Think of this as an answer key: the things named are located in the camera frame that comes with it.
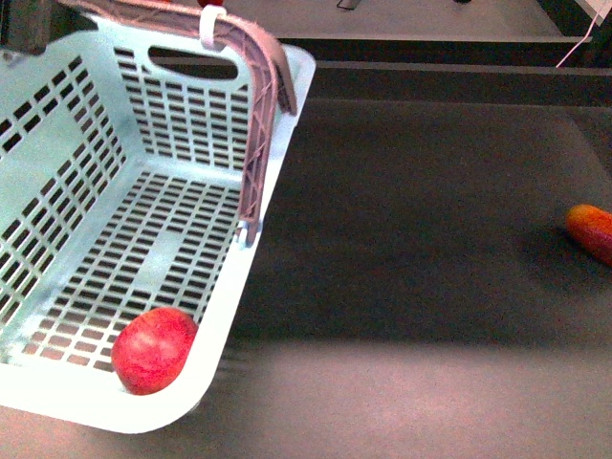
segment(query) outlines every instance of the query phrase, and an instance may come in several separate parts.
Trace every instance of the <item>white cable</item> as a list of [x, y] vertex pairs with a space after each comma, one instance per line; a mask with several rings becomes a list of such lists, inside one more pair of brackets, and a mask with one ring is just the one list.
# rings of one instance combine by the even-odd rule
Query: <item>white cable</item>
[[578, 47], [584, 43], [586, 40], [588, 40], [589, 35], [591, 34], [591, 32], [593, 31], [593, 28], [595, 27], [595, 23], [597, 22], [597, 18], [601, 16], [601, 12], [605, 9], [605, 7], [607, 7], [608, 5], [612, 5], [612, 2], [608, 2], [605, 3], [603, 2], [600, 6], [600, 9], [595, 13], [595, 17], [593, 18], [593, 21], [591, 21], [591, 26], [589, 27], [589, 30], [586, 31], [586, 35], [584, 36], [584, 38], [579, 41], [574, 48], [572, 48], [569, 53], [567, 55], [565, 55], [565, 57], [559, 62], [559, 64], [557, 64], [557, 68], [559, 68], [561, 65], [563, 65], [563, 62], [565, 62], [567, 60], [567, 58], [572, 55], [574, 53], [575, 50], [578, 49]]

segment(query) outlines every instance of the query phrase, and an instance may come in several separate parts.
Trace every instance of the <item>mango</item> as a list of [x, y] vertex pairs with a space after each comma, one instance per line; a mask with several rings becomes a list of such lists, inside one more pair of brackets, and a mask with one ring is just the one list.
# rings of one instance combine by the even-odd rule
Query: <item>mango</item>
[[588, 253], [612, 267], [611, 213], [588, 204], [579, 204], [567, 212], [566, 228]]

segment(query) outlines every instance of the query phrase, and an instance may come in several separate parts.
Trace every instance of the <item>red and yellow fruit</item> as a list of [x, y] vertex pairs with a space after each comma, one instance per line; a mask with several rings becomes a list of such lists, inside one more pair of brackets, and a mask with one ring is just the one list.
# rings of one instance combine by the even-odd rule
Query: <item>red and yellow fruit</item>
[[612, 267], [612, 214], [580, 204], [567, 212], [569, 234], [591, 255]]
[[111, 350], [111, 362], [125, 388], [148, 395], [168, 387], [179, 376], [198, 326], [173, 308], [144, 313], [121, 331]]

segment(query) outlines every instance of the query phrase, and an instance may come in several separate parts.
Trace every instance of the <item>basket handle opening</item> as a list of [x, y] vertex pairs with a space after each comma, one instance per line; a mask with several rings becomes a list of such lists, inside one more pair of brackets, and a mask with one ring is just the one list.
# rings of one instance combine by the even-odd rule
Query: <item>basket handle opening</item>
[[159, 46], [149, 48], [148, 57], [158, 67], [186, 77], [214, 80], [234, 80], [238, 77], [236, 65], [222, 57], [186, 53]]

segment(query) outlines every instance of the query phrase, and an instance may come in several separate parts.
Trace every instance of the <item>basket bottom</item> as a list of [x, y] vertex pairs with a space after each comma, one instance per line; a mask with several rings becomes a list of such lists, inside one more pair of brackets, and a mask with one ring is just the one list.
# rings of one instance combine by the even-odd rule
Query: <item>basket bottom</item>
[[202, 320], [238, 224], [240, 188], [182, 170], [141, 167], [109, 186], [41, 279], [38, 291], [52, 293], [24, 303], [5, 328], [6, 362], [112, 371], [112, 344], [139, 314], [172, 306]]

